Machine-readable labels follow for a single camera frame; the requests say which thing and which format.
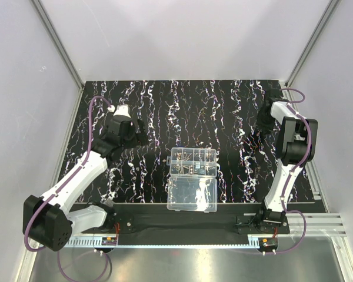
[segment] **metal floor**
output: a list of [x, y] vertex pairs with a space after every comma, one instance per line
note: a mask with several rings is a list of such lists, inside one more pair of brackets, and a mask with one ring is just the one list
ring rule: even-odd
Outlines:
[[[279, 249], [291, 247], [289, 237], [279, 238]], [[61, 251], [61, 263], [70, 278], [91, 281], [104, 268], [104, 259], [84, 248]], [[215, 281], [344, 281], [334, 252], [327, 237], [307, 237], [288, 254], [276, 256], [241, 254], [237, 250], [187, 249], [115, 249], [110, 252], [109, 270], [101, 281], [107, 282], [215, 282]], [[64, 282], [56, 263], [56, 253], [44, 250], [38, 253], [30, 278], [31, 282]]]

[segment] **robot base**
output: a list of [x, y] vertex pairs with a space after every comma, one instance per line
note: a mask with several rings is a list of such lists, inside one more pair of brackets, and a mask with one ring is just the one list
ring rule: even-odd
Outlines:
[[285, 217], [281, 224], [268, 224], [265, 222], [257, 223], [253, 220], [254, 216], [237, 216], [237, 228], [238, 234], [250, 235], [260, 234], [272, 236], [275, 234], [275, 228], [277, 227], [277, 234], [290, 234], [289, 223], [287, 217]]

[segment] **stainless steel surface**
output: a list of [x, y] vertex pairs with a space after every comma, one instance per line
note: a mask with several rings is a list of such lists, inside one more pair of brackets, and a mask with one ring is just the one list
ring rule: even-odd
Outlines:
[[[282, 249], [295, 244], [290, 238], [280, 238], [279, 243]], [[86, 249], [63, 249], [61, 263], [71, 278], [90, 281], [102, 271], [104, 259], [89, 251], [72, 263], [83, 253]], [[344, 281], [329, 238], [308, 237], [297, 250], [284, 255], [252, 254], [238, 250], [116, 249], [109, 254], [111, 276], [105, 275], [102, 281]], [[66, 281], [59, 274], [56, 253], [45, 250], [37, 255], [30, 281]]]
[[48, 34], [50, 35], [50, 38], [52, 39], [53, 43], [55, 44], [56, 49], [58, 50], [61, 59], [63, 60], [66, 68], [69, 70], [73, 80], [77, 84], [77, 87], [81, 90], [84, 87], [84, 83], [81, 80], [76, 68], [74, 67], [71, 58], [69, 57], [68, 53], [66, 52], [61, 40], [59, 39], [59, 36], [54, 28], [54, 25], [52, 24], [45, 8], [42, 5], [41, 0], [31, 0], [31, 2], [34, 5], [35, 10], [37, 11], [40, 19], [42, 20]]
[[324, 30], [326, 24], [328, 23], [329, 19], [331, 18], [331, 16], [335, 12], [335, 10], [340, 2], [341, 2], [341, 0], [331, 0], [328, 3], [327, 8], [325, 9], [321, 19], [319, 20], [317, 27], [314, 29], [305, 49], [303, 50], [301, 56], [299, 57], [297, 64], [295, 65], [295, 67], [294, 67], [292, 73], [290, 74], [289, 78], [287, 79], [287, 81], [285, 81], [286, 85], [290, 86], [293, 84], [299, 70], [301, 69], [302, 65], [306, 61], [306, 58], [310, 54], [311, 49], [314, 47], [320, 34]]

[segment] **clear plastic box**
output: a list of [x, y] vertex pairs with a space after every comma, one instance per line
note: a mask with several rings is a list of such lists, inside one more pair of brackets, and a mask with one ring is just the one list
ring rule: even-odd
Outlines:
[[171, 149], [169, 210], [217, 211], [217, 153], [215, 149]]
[[185, 177], [217, 176], [217, 156], [215, 149], [172, 148], [168, 159], [171, 175]]

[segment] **metal frame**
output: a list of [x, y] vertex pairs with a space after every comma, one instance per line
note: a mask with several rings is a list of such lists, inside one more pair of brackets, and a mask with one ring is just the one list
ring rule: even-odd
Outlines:
[[248, 238], [248, 244], [209, 244], [209, 245], [116, 245], [102, 244], [104, 237], [118, 238], [116, 234], [79, 234], [69, 239], [65, 248], [108, 248], [108, 249], [258, 249], [259, 238]]
[[[282, 88], [285, 87], [284, 83], [280, 82], [280, 85]], [[284, 97], [290, 101], [295, 100], [295, 96], [294, 93], [290, 92], [290, 91], [283, 91], [284, 93]], [[297, 105], [296, 104], [292, 104], [293, 108], [295, 110], [298, 110]], [[307, 175], [309, 178], [309, 182], [312, 185], [312, 188], [315, 190], [313, 191], [314, 196], [317, 195], [318, 197], [321, 198], [321, 200], [323, 201], [323, 204], [325, 206], [325, 209], [327, 212], [329, 212], [329, 207], [328, 207], [328, 203], [327, 203], [327, 199], [325, 197], [324, 194], [324, 190], [322, 188], [322, 184], [321, 184], [321, 180], [317, 171], [317, 166], [314, 162], [314, 160], [312, 160], [311, 162], [307, 163], [306, 165], [306, 171], [307, 171]], [[309, 221], [310, 221], [310, 217], [308, 214], [305, 214], [307, 216], [307, 221], [308, 221], [308, 230], [309, 230]], [[325, 214], [316, 214], [319, 217], [324, 216]], [[339, 214], [330, 214], [327, 213], [326, 215], [331, 216], [331, 215], [336, 215], [339, 217]], [[292, 219], [292, 222], [289, 219], [290, 214], [288, 215], [288, 220], [290, 223], [290, 226], [292, 226], [292, 224], [294, 225], [294, 229], [296, 232], [301, 232], [301, 220], [299, 220], [299, 226], [298, 226], [298, 219]], [[347, 235], [345, 234], [345, 229], [344, 226], [342, 225], [342, 223], [339, 223], [338, 220], [336, 219], [330, 219], [328, 222], [320, 222], [320, 226], [317, 225], [316, 227], [314, 227], [315, 229], [320, 229], [320, 231], [324, 232], [327, 234], [328, 237], [331, 238], [332, 243], [334, 245], [334, 249], [335, 249], [335, 253], [339, 262], [339, 266], [341, 269], [341, 273], [344, 276], [344, 280], [345, 282], [353, 282], [353, 253], [352, 250], [350, 248], [349, 242], [348, 242], [348, 238]]]
[[301, 70], [301, 68], [302, 68], [303, 64], [305, 63], [308, 55], [310, 54], [312, 48], [314, 47], [314, 45], [317, 42], [320, 35], [322, 34], [322, 31], [324, 30], [328, 21], [332, 18], [332, 15], [334, 14], [334, 12], [340, 2], [341, 2], [341, 0], [330, 0], [329, 4], [325, 8], [323, 15], [320, 18], [317, 26], [315, 27], [309, 41], [307, 42], [305, 49], [303, 50], [301, 56], [299, 57], [297, 64], [293, 68], [293, 71], [291, 72], [289, 78], [285, 81], [286, 85], [293, 84], [295, 78], [298, 75], [298, 72]]
[[[346, 237], [340, 214], [338, 213], [304, 213], [307, 222], [305, 237]], [[278, 234], [278, 237], [300, 237], [304, 229], [302, 217], [296, 213], [287, 214], [290, 234]]]
[[[37, 249], [39, 247], [39, 243], [34, 240], [30, 240], [30, 246]], [[19, 264], [17, 275], [14, 280], [15, 282], [29, 282], [35, 263], [36, 253], [28, 251], [24, 246], [22, 249], [24, 251], [24, 255], [22, 256]]]
[[68, 53], [66, 52], [54, 25], [52, 24], [44, 6], [42, 5], [41, 0], [31, 0], [40, 20], [42, 21], [48, 35], [50, 36], [51, 40], [55, 44], [57, 51], [59, 52], [60, 58], [64, 62], [66, 68], [68, 69], [69, 73], [72, 76], [72, 79], [76, 83], [79, 90], [82, 90], [84, 87], [84, 82], [80, 78], [75, 66], [73, 65], [71, 58], [69, 57]]

